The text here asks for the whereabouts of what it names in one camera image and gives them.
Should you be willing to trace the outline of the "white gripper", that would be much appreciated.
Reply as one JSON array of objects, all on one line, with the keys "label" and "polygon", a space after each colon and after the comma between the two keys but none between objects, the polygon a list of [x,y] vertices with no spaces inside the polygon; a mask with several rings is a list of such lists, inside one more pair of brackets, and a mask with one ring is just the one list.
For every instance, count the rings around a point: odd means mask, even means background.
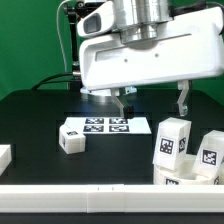
[{"label": "white gripper", "polygon": [[118,88],[177,82],[178,116],[188,114],[189,80],[224,73],[224,12],[219,6],[171,16],[164,3],[104,3],[80,20],[83,85],[111,89],[124,119],[134,118]]}]

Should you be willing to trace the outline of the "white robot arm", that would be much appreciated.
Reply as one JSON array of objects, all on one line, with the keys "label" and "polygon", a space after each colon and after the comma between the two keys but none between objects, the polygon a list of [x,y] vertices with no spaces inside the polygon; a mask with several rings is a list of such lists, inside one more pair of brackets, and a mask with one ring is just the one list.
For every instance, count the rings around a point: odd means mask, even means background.
[{"label": "white robot arm", "polygon": [[77,30],[85,89],[108,93],[124,118],[134,109],[122,88],[176,82],[184,116],[189,82],[224,73],[224,11],[205,1],[172,9],[168,0],[106,0]]}]

